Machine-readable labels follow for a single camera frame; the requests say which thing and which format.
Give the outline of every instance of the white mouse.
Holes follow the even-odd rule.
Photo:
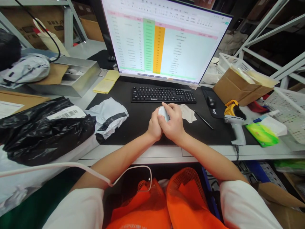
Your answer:
[[[165,121],[168,122],[170,120],[169,115],[167,114],[165,108],[162,106],[159,108],[159,115],[163,115],[165,118]]]

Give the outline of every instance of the white cable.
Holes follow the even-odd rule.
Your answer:
[[[110,187],[113,187],[118,182],[118,180],[124,175],[124,173],[127,170],[135,169],[135,168],[140,168],[140,167],[146,167],[146,168],[149,169],[149,172],[150,172],[150,187],[149,187],[149,189],[147,191],[149,191],[150,188],[152,187],[152,171],[146,165],[139,165],[139,166],[134,166],[134,167],[130,167],[130,168],[126,169],[122,173],[122,175],[113,184],[105,176],[99,174],[98,172],[94,171],[93,169],[89,168],[88,166],[85,166],[85,165],[83,165],[81,163],[77,163],[77,162],[64,162],[64,163],[45,164],[45,165],[33,166],[33,167],[25,168],[25,169],[18,169],[18,170],[0,172],[0,178],[1,177],[13,176],[13,175],[17,175],[17,174],[20,174],[20,173],[27,173],[27,172],[43,170],[43,169],[54,169],[54,168],[60,168],[60,167],[78,167],[78,168],[81,168],[81,169],[87,171],[88,173],[96,176],[97,178],[105,181]]]

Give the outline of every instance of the metal shelf frame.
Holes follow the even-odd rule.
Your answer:
[[[257,59],[261,60],[262,62],[270,65],[271,67],[275,68],[277,71],[272,74],[270,77],[274,78],[278,81],[281,81],[281,88],[287,89],[289,79],[290,77],[305,84],[305,78],[294,73],[294,72],[302,72],[304,71],[304,65],[305,65],[305,52],[294,58],[291,62],[286,64],[285,66],[280,66],[267,58],[253,52],[249,49],[249,47],[253,44],[256,44],[264,39],[267,39],[281,31],[284,31],[292,26],[295,26],[299,23],[305,22],[305,14],[273,29],[272,31],[265,33],[264,35],[260,34],[269,26],[271,21],[275,18],[275,16],[280,12],[280,10],[287,4],[289,0],[278,0],[276,4],[272,7],[272,9],[269,11],[269,13],[261,20],[261,22],[258,24],[256,29],[253,31],[253,33],[250,34],[248,39],[245,41],[245,43],[240,47],[240,49],[236,52],[234,55],[235,57],[239,57],[240,59],[243,59],[244,52],[249,53],[250,55],[256,57]],[[240,26],[243,26],[247,21],[244,20]]]
[[[24,6],[51,6],[61,5],[64,7],[64,46],[66,50],[73,47],[73,28],[75,28],[81,42],[88,40],[86,32],[73,7],[71,0],[19,0]],[[1,0],[0,6],[19,6],[14,0]],[[0,28],[13,33],[20,40],[24,48],[33,48],[24,36],[13,26],[13,24],[0,12]]]

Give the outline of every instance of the spreadsheet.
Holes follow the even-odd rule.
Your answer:
[[[102,0],[121,73],[198,84],[230,17],[171,1]]]

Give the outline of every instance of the yellow sticky note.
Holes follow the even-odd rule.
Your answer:
[[[105,80],[112,80],[112,81],[117,81],[117,79],[120,77],[120,74],[118,71],[115,70],[109,70],[109,72],[105,76]]]
[[[93,88],[93,92],[107,94],[114,84],[115,81],[103,79],[98,85],[95,86],[95,88]]]

